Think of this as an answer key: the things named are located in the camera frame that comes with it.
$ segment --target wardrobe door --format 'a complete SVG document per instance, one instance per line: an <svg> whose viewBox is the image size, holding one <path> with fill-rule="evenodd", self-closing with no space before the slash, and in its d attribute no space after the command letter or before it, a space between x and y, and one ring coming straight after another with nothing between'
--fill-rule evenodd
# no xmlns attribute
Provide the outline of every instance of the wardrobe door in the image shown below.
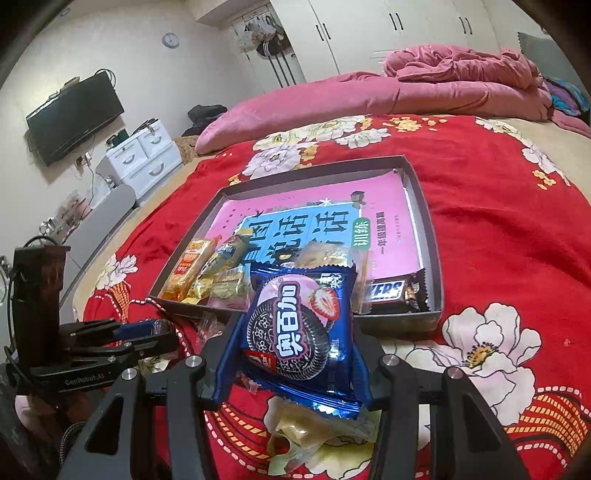
<svg viewBox="0 0 591 480"><path fill-rule="evenodd" d="M435 0L384 0L400 33L400 48L430 43L427 16L431 1Z"/></svg>
<svg viewBox="0 0 591 480"><path fill-rule="evenodd" d="M339 74L328 37L307 0L271 0L307 82Z"/></svg>
<svg viewBox="0 0 591 480"><path fill-rule="evenodd" d="M499 53L495 31L482 0L454 0L454 4L466 24L468 46L477 51Z"/></svg>
<svg viewBox="0 0 591 480"><path fill-rule="evenodd" d="M383 0L310 0L341 73L383 73L376 57L400 47Z"/></svg>
<svg viewBox="0 0 591 480"><path fill-rule="evenodd" d="M428 3L426 43L466 47L467 22L457 11L453 0L428 0Z"/></svg>

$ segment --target strawberry image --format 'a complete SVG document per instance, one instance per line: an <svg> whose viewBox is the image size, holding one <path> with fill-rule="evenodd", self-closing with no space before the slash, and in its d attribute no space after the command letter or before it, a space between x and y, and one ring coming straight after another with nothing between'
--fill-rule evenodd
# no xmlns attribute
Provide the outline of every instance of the strawberry image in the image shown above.
<svg viewBox="0 0 591 480"><path fill-rule="evenodd" d="M314 290L310 297L310 306L318 315L326 317L333 322L339 319L339 298L332 288L323 287Z"/></svg>

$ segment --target television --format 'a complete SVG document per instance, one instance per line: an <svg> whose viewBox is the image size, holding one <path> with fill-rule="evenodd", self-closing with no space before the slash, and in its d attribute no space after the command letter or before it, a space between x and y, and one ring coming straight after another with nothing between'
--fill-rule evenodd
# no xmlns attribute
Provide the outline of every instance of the television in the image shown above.
<svg viewBox="0 0 591 480"><path fill-rule="evenodd" d="M27 116L29 139L47 166L110 124L124 112L107 72L61 92Z"/></svg>

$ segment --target snack wrapper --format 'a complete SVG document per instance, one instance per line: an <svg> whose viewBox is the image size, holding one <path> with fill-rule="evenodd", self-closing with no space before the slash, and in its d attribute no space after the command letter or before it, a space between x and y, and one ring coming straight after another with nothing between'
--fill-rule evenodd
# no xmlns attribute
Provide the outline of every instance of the snack wrapper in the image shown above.
<svg viewBox="0 0 591 480"><path fill-rule="evenodd" d="M425 269L374 282L371 285L372 311L388 313L428 312Z"/></svg>
<svg viewBox="0 0 591 480"><path fill-rule="evenodd" d="M187 296L195 277L205 262L212 256L220 237L193 238L183 252L172 274L166 281L161 297L166 300L182 301Z"/></svg>
<svg viewBox="0 0 591 480"><path fill-rule="evenodd" d="M267 452L271 456L269 475L285 475L314 457L322 456L323 445L342 446L368 443L370 451L378 437L381 412L362 410L356 420L326 417L296 403L273 397L264 418L271 433ZM275 441L285 438L290 444L286 453L275 454Z"/></svg>
<svg viewBox="0 0 591 480"><path fill-rule="evenodd" d="M257 293L242 332L244 373L301 405L355 418L361 407L351 387L355 277L349 267L253 262Z"/></svg>
<svg viewBox="0 0 591 480"><path fill-rule="evenodd" d="M239 265L224 270L213 277L207 305L213 308L246 310L252 297L247 269Z"/></svg>
<svg viewBox="0 0 591 480"><path fill-rule="evenodd" d="M351 309L354 313L368 314L371 310L369 286L372 282L369 251L312 240L293 260L296 268L318 268L325 265L355 265L357 278L351 295Z"/></svg>
<svg viewBox="0 0 591 480"><path fill-rule="evenodd" d="M248 249L248 242L252 236L252 228L242 228L222 243L203 266L187 294L184 303L197 304L209 296L213 284L213 277L224 270L238 265Z"/></svg>

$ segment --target red bedspread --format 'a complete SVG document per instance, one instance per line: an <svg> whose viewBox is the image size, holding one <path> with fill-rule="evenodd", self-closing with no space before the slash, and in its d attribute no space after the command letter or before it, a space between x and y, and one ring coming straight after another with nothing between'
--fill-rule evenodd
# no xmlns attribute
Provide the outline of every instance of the red bedspread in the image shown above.
<svg viewBox="0 0 591 480"><path fill-rule="evenodd" d="M387 350L420 368L460 365L532 478L556 478L591 423L584 360L591 338L591 209L548 157L502 122L356 116L229 147L200 163L136 228L99 278L85 319L157 316L144 301L154 280L196 216L229 182L397 154L415 168L431 210L446 305L433 340L389 341ZM194 333L180 333L185 355L193 353ZM270 396L234 387L228 404L207 414L222 480L265 476L269 435L262 418ZM157 416L162 453L164 415ZM428 418L421 419L423 445L429 430ZM418 477L428 476L428 450L420 452ZM325 446L290 476L361 479L371 452L367 444Z"/></svg>

